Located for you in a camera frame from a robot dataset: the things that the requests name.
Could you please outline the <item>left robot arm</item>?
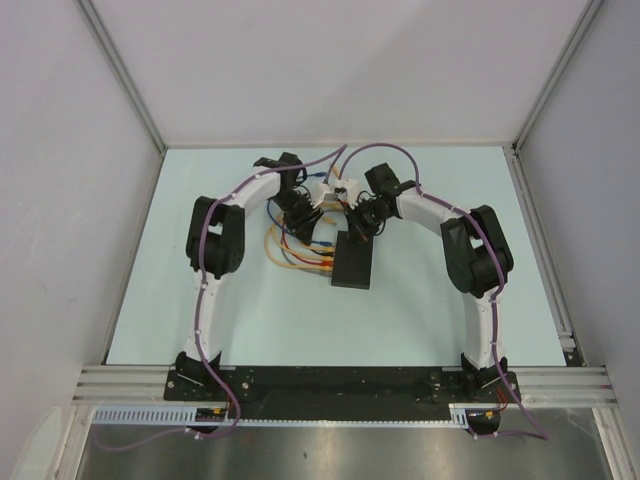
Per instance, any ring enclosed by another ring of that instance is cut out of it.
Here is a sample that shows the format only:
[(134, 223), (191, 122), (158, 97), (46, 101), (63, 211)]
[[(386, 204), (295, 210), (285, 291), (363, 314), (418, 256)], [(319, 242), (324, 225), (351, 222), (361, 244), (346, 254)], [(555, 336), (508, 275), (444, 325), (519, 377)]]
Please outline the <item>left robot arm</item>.
[(221, 387), (219, 364), (222, 346), (213, 338), (219, 326), (217, 297), (225, 277), (238, 270), (245, 253), (246, 219), (267, 201), (283, 213), (285, 229), (309, 246), (322, 216), (308, 194), (298, 190), (306, 166), (285, 152), (276, 160), (257, 160), (249, 178), (220, 198), (199, 197), (193, 207), (186, 255), (199, 280), (194, 327), (176, 358), (175, 368), (197, 398), (214, 397)]

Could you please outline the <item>black network switch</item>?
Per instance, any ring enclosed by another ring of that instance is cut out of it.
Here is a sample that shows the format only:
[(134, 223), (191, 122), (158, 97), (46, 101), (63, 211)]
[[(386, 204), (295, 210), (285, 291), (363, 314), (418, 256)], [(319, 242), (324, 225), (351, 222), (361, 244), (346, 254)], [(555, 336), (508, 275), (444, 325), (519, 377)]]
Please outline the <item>black network switch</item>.
[(353, 243), (347, 231), (339, 231), (331, 275), (333, 287), (369, 290), (374, 240)]

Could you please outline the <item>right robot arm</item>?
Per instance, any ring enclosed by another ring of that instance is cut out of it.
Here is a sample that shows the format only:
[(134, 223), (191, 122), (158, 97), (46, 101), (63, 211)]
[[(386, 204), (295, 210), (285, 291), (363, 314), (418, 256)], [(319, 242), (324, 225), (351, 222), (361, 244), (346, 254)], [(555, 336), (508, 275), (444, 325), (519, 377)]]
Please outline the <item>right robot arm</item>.
[(514, 266), (495, 211), (487, 205), (469, 211), (451, 205), (423, 192), (413, 181), (399, 181), (386, 163), (367, 171), (365, 178), (368, 193), (351, 180), (338, 182), (348, 239), (369, 241), (391, 218), (413, 222), (440, 237), (447, 275), (464, 298), (461, 388), (473, 401), (486, 400), (507, 370), (500, 297)]

